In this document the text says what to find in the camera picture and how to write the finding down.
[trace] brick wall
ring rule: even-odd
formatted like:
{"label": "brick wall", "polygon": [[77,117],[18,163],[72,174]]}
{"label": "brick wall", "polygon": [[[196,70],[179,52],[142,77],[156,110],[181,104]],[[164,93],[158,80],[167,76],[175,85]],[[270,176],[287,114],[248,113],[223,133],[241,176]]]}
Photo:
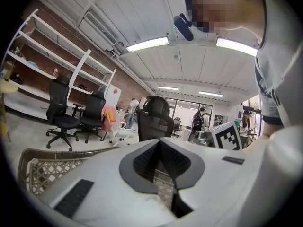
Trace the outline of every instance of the brick wall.
{"label": "brick wall", "polygon": [[[140,100],[141,97],[147,97],[149,93],[142,88],[139,84],[137,84],[130,76],[128,76],[125,72],[123,72],[118,66],[116,66],[104,53],[98,51],[90,42],[88,42],[82,35],[80,35],[76,30],[74,30],[70,25],[68,25],[63,19],[53,13],[48,7],[46,7],[41,2],[34,0],[23,13],[23,19],[27,18],[35,9],[39,9],[36,13],[43,21],[48,23],[51,27],[65,36],[67,39],[72,41],[82,50],[87,51],[90,49],[91,56],[95,58],[97,61],[108,67],[110,70],[116,69],[116,73],[112,80],[112,85],[122,90],[121,96],[119,98],[117,106],[125,106],[127,107],[131,99],[134,97],[137,100]],[[27,31],[30,31],[33,24],[28,23]],[[31,37],[38,41],[40,44],[64,58],[68,62],[73,65],[77,65],[79,59],[53,43],[51,40],[46,38],[44,35],[40,34],[38,31],[34,31],[31,34]],[[17,41],[16,44],[20,47],[22,46],[22,42]],[[27,60],[31,60],[35,62],[41,70],[49,74],[53,74],[54,68],[57,68],[58,71],[67,77],[71,76],[71,71],[66,68],[63,68],[60,65],[57,65],[55,62],[49,60],[44,57],[40,53],[34,51],[27,45],[22,46],[21,52],[26,57]],[[82,66],[82,70],[86,71],[89,74],[94,75],[99,79],[103,79],[103,75],[98,71],[91,68],[89,65],[84,64]],[[20,76],[24,79],[24,84],[30,85],[33,87],[39,87],[43,91],[48,92],[48,81],[44,76],[36,73],[35,71],[27,68],[21,63],[16,62],[15,72],[18,72]],[[84,84],[89,91],[97,90],[98,85],[94,84],[80,76],[78,76],[75,80],[74,85]],[[72,90],[70,99],[72,101],[78,103],[85,103],[86,94]]]}

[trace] floor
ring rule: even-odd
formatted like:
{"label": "floor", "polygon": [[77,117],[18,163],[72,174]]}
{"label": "floor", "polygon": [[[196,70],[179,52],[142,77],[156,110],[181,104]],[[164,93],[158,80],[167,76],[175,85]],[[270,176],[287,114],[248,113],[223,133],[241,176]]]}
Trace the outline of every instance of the floor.
{"label": "floor", "polygon": [[[55,128],[47,123],[28,118],[25,115],[16,113],[6,113],[6,118],[9,127],[9,135],[12,142],[9,142],[7,137],[3,138],[4,147],[7,153],[7,159],[14,175],[17,175],[19,160],[22,151],[27,148],[49,150],[49,151],[68,151],[69,146],[62,140],[58,139],[51,144],[51,148],[47,149],[46,144],[52,138],[45,135],[49,128]],[[70,130],[68,133],[73,134],[76,130]],[[99,138],[90,136],[88,144],[84,143],[85,135],[78,135],[79,141],[76,142],[74,138],[70,138],[69,142],[72,144],[73,151],[78,150],[92,150],[102,149],[113,146],[109,143],[112,138],[107,134],[104,141],[99,141]],[[138,133],[133,133],[133,137],[128,139],[127,142],[133,144],[139,142]]]}

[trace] office chair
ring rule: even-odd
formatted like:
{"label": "office chair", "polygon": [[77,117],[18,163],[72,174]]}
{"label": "office chair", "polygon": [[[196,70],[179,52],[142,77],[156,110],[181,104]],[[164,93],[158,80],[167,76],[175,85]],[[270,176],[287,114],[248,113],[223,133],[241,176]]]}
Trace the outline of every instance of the office chair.
{"label": "office chair", "polygon": [[56,125],[60,128],[60,132],[48,130],[46,135],[49,136],[49,133],[55,134],[56,136],[52,138],[46,145],[48,149],[51,148],[51,143],[55,140],[62,138],[68,145],[69,151],[72,151],[72,146],[66,137],[76,138],[76,141],[79,141],[77,136],[67,134],[67,130],[71,130],[80,125],[80,120],[65,114],[67,109],[67,95],[70,90],[69,79],[64,75],[59,74],[56,79],[52,79],[49,86],[49,108],[46,111],[46,117],[50,125]]}
{"label": "office chair", "polygon": [[148,96],[138,112],[139,141],[171,137],[174,122],[169,117],[169,104],[159,96]]}
{"label": "office chair", "polygon": [[101,91],[94,91],[91,95],[87,96],[86,107],[81,117],[82,130],[74,132],[76,136],[78,133],[87,134],[85,144],[89,141],[89,136],[95,135],[103,141],[102,136],[99,135],[98,129],[103,125],[106,116],[103,116],[101,121],[101,112],[106,103],[104,93]]}
{"label": "office chair", "polygon": [[176,117],[174,120],[174,133],[173,135],[176,136],[177,138],[179,137],[179,135],[176,134],[176,131],[180,131],[180,126],[181,126],[181,120],[179,117]]}

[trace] fluorescent light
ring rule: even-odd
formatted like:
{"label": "fluorescent light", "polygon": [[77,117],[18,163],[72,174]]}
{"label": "fluorescent light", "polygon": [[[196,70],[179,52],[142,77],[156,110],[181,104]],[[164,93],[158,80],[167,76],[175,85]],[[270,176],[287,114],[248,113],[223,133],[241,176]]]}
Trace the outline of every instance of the fluorescent light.
{"label": "fluorescent light", "polygon": [[235,41],[232,41],[232,40],[218,39],[217,46],[244,52],[244,53],[252,55],[252,56],[257,55],[257,49],[244,45],[244,44],[241,44],[241,43],[238,43],[238,42],[235,42]]}
{"label": "fluorescent light", "polygon": [[205,95],[211,95],[211,96],[219,96],[219,97],[223,97],[223,94],[217,94],[217,93],[208,93],[208,92],[202,92],[200,91],[199,94],[205,94]]}
{"label": "fluorescent light", "polygon": [[158,86],[158,88],[160,88],[160,89],[169,89],[169,90],[176,90],[176,91],[179,91],[179,88],[177,88],[177,87],[162,87],[162,86]]}
{"label": "fluorescent light", "polygon": [[192,102],[188,102],[188,101],[181,101],[181,100],[179,100],[180,102],[183,102],[183,103],[185,103],[185,104],[199,104],[199,103],[192,103]]}
{"label": "fluorescent light", "polygon": [[168,44],[169,44],[168,38],[162,37],[162,38],[152,39],[152,40],[148,40],[148,41],[141,42],[138,44],[134,44],[134,45],[126,47],[126,49],[129,52],[134,52],[134,51],[138,51],[138,50],[142,50],[142,49],[146,49],[146,48],[151,48],[151,47],[161,46],[161,45],[168,45]]}

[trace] pink cloth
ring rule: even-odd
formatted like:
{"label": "pink cloth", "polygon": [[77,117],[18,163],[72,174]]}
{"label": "pink cloth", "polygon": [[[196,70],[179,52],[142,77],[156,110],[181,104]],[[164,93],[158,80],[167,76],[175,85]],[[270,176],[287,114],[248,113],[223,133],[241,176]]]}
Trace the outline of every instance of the pink cloth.
{"label": "pink cloth", "polygon": [[[110,122],[108,118],[106,118],[104,120],[104,124],[102,125],[101,129],[107,133],[110,133],[112,130],[111,130],[111,127],[115,124],[116,122],[116,108],[112,107],[112,106],[104,106],[103,107],[103,110],[106,110],[108,112],[112,112],[113,113],[113,116],[115,118],[115,121],[114,122]],[[124,119],[122,118],[119,118],[120,122],[124,122]]]}

